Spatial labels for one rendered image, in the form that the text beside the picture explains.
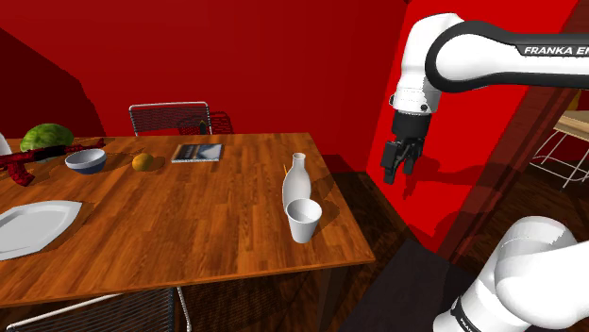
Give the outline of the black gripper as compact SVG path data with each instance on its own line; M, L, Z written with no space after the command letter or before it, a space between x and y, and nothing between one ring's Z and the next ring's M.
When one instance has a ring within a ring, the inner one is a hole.
M387 141L380 166L384 169L383 181L393 184L398 164L402 160L402 147L408 146L403 173L412 174L415 162L422 156L425 137L429 131L431 115L411 115L397 111L393 119L392 132L395 141Z

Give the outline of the white bottle vase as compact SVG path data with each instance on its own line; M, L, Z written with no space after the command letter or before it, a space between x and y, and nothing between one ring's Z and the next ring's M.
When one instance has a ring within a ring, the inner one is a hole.
M282 185L283 208L296 199L309 199L311 197L311 180L305 169L306 155L294 153L291 169L285 175Z

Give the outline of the white paper cup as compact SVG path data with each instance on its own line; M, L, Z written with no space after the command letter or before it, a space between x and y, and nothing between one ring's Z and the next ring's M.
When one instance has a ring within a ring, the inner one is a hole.
M312 199L300 198L288 204L286 214L293 240L297 243L306 243L311 240L318 225L322 208Z

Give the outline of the dark robot stand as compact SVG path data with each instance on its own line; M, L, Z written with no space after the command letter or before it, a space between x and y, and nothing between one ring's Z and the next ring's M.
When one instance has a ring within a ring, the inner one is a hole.
M432 332L475 276L406 240L338 332Z

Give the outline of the light table with white legs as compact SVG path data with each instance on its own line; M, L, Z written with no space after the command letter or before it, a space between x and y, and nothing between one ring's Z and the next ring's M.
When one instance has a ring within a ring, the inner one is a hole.
M551 135L540 145L531 159L530 165L548 174L555 175L564 183L560 187L563 191L569 184L584 183L589 179L589 168L583 168L585 161L589 162L589 147L576 163L555 158L553 154L560 148L567 138L589 143L589 110L567 110L553 127ZM569 174L560 174L549 169L545 163L556 162L570 169Z

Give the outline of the blue grey book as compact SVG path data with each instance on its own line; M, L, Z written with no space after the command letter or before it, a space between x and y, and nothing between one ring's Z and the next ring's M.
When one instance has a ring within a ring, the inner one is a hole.
M224 145L215 144L181 144L174 152L172 163L219 161Z

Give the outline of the wooden dining table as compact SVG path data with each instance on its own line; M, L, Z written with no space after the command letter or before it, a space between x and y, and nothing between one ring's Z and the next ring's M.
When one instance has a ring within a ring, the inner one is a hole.
M219 161L172 163L181 144L224 145ZM317 328L351 265L374 254L307 133L110 138L104 169L70 170L62 158L30 168L27 187L0 175L0 213L46 200L79 201L72 226L27 257L0 261L0 307L319 270ZM296 243L281 201L283 164L306 155L323 214ZM137 172L140 153L154 161Z

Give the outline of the metal mesh chair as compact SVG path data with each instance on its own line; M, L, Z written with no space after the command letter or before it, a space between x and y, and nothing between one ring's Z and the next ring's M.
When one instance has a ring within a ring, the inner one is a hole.
M180 287L109 294L9 324L6 332L193 332Z
M136 136L169 129L188 136L234 133L229 116L211 112L204 101L131 105L128 113Z

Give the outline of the yellow round fruit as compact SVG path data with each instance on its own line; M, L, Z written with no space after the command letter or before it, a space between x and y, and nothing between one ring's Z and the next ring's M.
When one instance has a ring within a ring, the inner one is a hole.
M145 172L149 169L153 161L154 158L150 154L140 153L132 160L131 166L137 172Z

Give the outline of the blue and white bowl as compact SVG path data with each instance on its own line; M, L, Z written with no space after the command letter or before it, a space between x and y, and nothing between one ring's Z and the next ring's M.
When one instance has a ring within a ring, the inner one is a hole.
M95 174L104 168L106 160L107 154L102 149L88 149L68 156L65 164L79 174Z

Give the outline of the green lettuce head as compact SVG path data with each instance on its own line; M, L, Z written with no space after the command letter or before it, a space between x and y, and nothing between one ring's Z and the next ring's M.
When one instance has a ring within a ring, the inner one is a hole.
M71 145L74 135L60 124L39 124L29 129L20 143L21 151L34 150L57 145Z

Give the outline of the white angular plate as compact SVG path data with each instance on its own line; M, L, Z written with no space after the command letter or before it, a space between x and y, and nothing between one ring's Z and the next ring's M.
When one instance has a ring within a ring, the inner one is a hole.
M0 214L0 261L41 251L76 219L82 204L51 200L12 207Z

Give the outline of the red and black toy rifle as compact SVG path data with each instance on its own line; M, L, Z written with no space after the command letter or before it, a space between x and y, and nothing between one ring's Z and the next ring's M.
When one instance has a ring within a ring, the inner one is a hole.
M25 164L28 162L36 162L46 158L55 158L68 153L90 150L93 148L102 148L105 146L104 139L101 138L96 144L84 146L76 145L57 145L51 147L43 147L38 149L27 150L11 155L0 156L0 170L7 171L12 180L21 185L28 186L34 179L34 175L30 174L25 169Z

